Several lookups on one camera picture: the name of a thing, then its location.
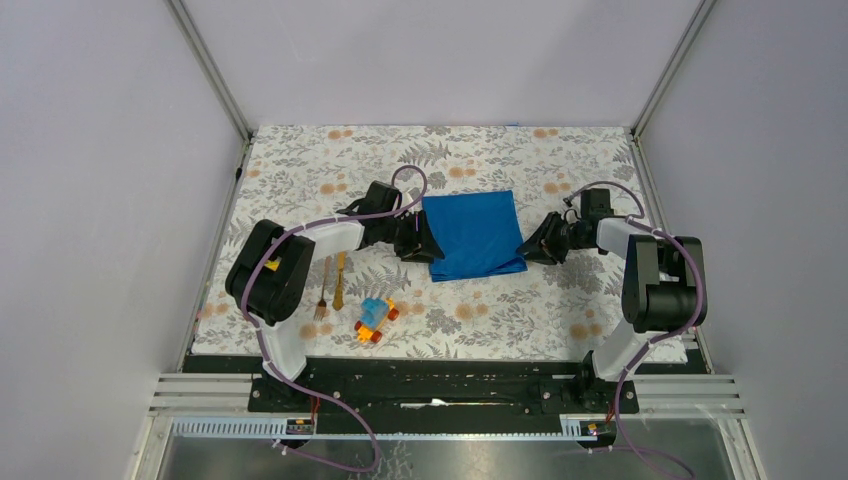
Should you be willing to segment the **blue cloth napkin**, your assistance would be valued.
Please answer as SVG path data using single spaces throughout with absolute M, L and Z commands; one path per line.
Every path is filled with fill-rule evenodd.
M 435 283 L 525 272 L 523 244 L 510 190 L 427 196 L 423 209 L 444 253 L 429 267 Z

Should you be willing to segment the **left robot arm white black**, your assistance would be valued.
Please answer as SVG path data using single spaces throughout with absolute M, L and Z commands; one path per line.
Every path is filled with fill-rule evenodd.
M 306 367 L 304 347 L 291 316 L 299 308 L 310 267 L 340 253 L 389 244 L 403 262 L 443 260 L 424 211 L 423 200 L 405 200 L 400 190 L 374 181 L 364 197 L 331 217 L 291 230 L 263 219 L 253 227 L 225 281 L 225 291 L 257 332 L 263 368 L 276 378 L 272 398 L 288 411 L 309 401 L 310 385 L 299 375 Z

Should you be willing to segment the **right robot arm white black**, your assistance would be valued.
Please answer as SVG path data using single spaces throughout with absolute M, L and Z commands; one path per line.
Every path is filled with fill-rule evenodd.
M 619 412 L 629 377 L 658 344 L 703 323 L 707 313 L 703 246 L 699 239 L 671 236 L 644 224 L 637 214 L 620 215 L 611 181 L 596 181 L 565 198 L 579 204 L 575 218 L 551 212 L 517 248 L 525 260 L 543 265 L 565 262 L 576 250 L 613 253 L 624 262 L 623 318 L 603 344 L 589 352 L 566 392 L 583 410 Z

